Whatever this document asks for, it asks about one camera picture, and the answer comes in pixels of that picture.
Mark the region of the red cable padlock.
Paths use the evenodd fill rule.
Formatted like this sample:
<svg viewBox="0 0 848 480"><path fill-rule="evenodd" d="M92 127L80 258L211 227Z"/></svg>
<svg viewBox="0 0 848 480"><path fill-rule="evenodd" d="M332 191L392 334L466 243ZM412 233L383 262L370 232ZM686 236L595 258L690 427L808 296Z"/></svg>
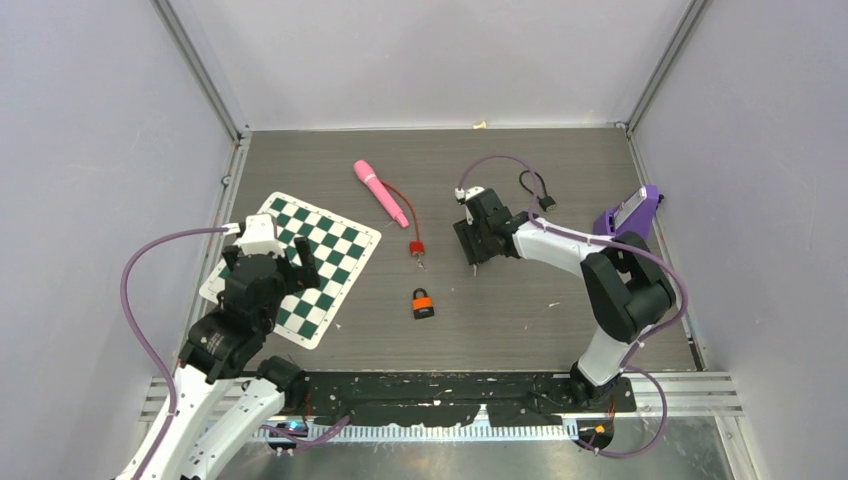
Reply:
<svg viewBox="0 0 848 480"><path fill-rule="evenodd" d="M401 193L397 188L395 188L394 186L392 186L392 185L390 185L386 182L383 182L383 186L385 188L387 188L390 192L392 192L395 196L400 198L404 202L406 207L408 208L409 213L411 214L412 219L413 219L414 232L415 232L415 239L410 242L409 251L410 251L410 254L412 256L414 256L416 259L420 260L426 254L426 249L424 247L424 244L423 244L422 238L421 238L420 223L419 223L419 220L418 220L417 212L416 212L414 206L412 205L412 203L409 201L409 199L403 193Z"/></svg>

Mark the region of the orange black padlock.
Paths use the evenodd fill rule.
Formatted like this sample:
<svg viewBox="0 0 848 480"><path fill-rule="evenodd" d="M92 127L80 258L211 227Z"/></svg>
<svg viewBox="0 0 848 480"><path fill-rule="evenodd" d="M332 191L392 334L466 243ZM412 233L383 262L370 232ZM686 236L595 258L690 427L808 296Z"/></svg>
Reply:
<svg viewBox="0 0 848 480"><path fill-rule="evenodd" d="M424 288L416 288L412 294L412 314L415 320L435 316L433 300Z"/></svg>

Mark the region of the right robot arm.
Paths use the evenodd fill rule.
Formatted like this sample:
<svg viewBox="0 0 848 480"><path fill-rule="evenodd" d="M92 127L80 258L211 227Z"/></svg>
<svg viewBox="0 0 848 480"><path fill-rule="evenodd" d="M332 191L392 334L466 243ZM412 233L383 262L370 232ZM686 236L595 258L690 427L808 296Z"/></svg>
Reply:
<svg viewBox="0 0 848 480"><path fill-rule="evenodd" d="M596 410L611 395L631 348L676 305L674 288L645 241L560 228L528 212L512 214L491 188L458 188L464 219L453 226L468 263L503 256L542 262L583 280L597 329L571 367L569 397Z"/></svg>

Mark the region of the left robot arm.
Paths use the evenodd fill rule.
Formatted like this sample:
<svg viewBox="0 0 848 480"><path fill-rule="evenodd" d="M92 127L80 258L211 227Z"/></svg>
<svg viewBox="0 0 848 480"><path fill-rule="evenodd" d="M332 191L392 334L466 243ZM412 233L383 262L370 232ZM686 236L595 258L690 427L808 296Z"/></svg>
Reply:
<svg viewBox="0 0 848 480"><path fill-rule="evenodd" d="M166 402L120 478L215 479L271 415L305 405L304 371L274 356L260 364L246 395L210 420L273 331L282 300L320 284L308 239L297 237L294 246L298 264L274 240L243 238L223 249L229 273L217 305L190 328L166 379Z"/></svg>

